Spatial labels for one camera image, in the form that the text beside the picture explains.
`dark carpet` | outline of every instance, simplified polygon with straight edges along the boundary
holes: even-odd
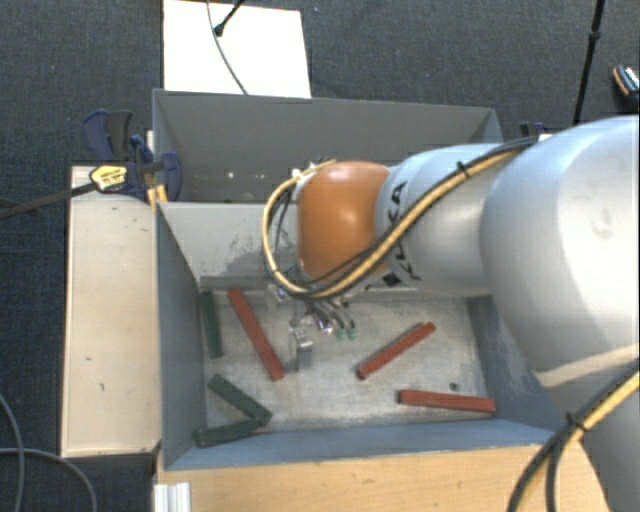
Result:
[[[523,120],[572,119],[594,1],[253,1],[302,11],[316,97],[493,107],[505,138]],[[610,0],[583,119],[615,112],[611,69],[637,66],[640,2]],[[0,0],[0,197],[28,201],[67,186],[91,159],[80,132],[97,108],[151,127],[162,86],[160,0]],[[0,221],[0,393],[25,445],[58,446],[65,298],[64,204]],[[0,417],[0,447],[15,446]],[[149,510],[149,456],[78,461],[100,510]],[[81,484],[29,459],[23,510],[88,510]],[[0,456],[0,511],[12,510],[16,458]]]

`dark green block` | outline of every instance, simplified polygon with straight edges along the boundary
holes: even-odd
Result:
[[[198,448],[207,448],[250,436],[262,425],[258,420],[242,420],[222,427],[200,428],[193,433]]]
[[[207,334],[207,347],[209,349],[209,357],[222,357],[222,338],[220,337],[220,327],[218,325],[218,317],[216,315],[216,304],[213,300],[213,294],[210,291],[200,294],[200,304],[204,315],[204,326]]]
[[[269,409],[231,384],[231,382],[222,375],[215,374],[207,386],[220,398],[240,409],[247,416],[258,420],[261,425],[269,423],[271,416],[273,416],[273,413]]]

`bin floor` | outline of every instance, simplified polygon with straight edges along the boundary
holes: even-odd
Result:
[[[224,294],[217,293],[224,356],[205,357],[205,378],[220,373],[273,412],[266,431],[335,428],[355,425],[477,419],[485,414],[410,407],[396,403],[403,388],[486,396],[478,351],[463,300],[356,299],[350,313],[358,324],[355,340],[338,340],[315,327],[312,367],[290,370],[291,304],[266,307],[261,293],[247,294],[287,375],[272,382]],[[433,322],[436,331],[368,379],[355,370],[373,354],[418,322]],[[242,413],[207,391],[209,426],[242,418]]]

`red stick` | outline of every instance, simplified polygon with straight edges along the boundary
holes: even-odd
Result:
[[[233,309],[235,309],[242,323],[242,327],[244,327],[251,343],[253,343],[260,359],[262,359],[262,364],[264,364],[267,372],[269,372],[271,380],[275,381],[284,377],[284,368],[273,350],[271,343],[269,343],[266,334],[262,330],[262,327],[260,327],[258,319],[253,314],[253,310],[251,306],[249,306],[242,290],[239,288],[227,290],[227,297],[229,297],[229,302],[231,302]]]
[[[356,371],[356,375],[360,380],[366,379],[373,372],[378,371],[385,364],[392,361],[400,354],[402,354],[408,348],[413,347],[416,343],[418,343],[421,339],[426,338],[433,331],[436,330],[435,325],[431,322],[428,324],[423,324],[413,331],[411,331],[406,336],[402,337],[395,343],[393,343],[388,348],[384,349],[379,354],[375,355],[371,359],[369,359],[366,363],[364,363],[358,370]]]
[[[432,393],[415,389],[400,390],[398,392],[398,403],[439,409],[454,409],[457,411],[488,412],[490,414],[496,412],[496,402],[492,398]]]

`blue clamp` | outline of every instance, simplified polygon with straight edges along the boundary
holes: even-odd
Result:
[[[176,201],[182,187],[182,166],[174,151],[163,153],[160,162],[154,162],[153,152],[140,135],[128,136],[132,114],[128,111],[107,112],[96,110],[82,123],[82,133],[86,146],[100,162],[122,162],[127,169],[127,186],[118,190],[141,201],[146,201],[150,185],[143,175],[163,172],[164,185],[169,201]],[[134,161],[129,160],[128,146],[134,150]]]

